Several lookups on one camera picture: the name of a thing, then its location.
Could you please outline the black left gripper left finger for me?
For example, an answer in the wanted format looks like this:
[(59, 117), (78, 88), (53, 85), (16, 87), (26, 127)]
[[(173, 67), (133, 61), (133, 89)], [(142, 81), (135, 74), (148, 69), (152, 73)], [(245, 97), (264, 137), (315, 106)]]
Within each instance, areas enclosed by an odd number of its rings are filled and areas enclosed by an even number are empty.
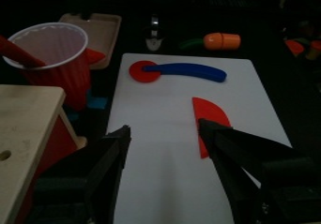
[(41, 174), (28, 224), (113, 224), (130, 143), (122, 126)]

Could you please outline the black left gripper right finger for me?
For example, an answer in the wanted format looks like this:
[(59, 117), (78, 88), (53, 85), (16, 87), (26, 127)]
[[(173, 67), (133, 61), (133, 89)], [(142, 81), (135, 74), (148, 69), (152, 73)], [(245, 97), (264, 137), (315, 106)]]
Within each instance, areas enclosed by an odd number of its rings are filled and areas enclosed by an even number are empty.
[(312, 159), (210, 120), (198, 124), (234, 224), (321, 224), (321, 179)]

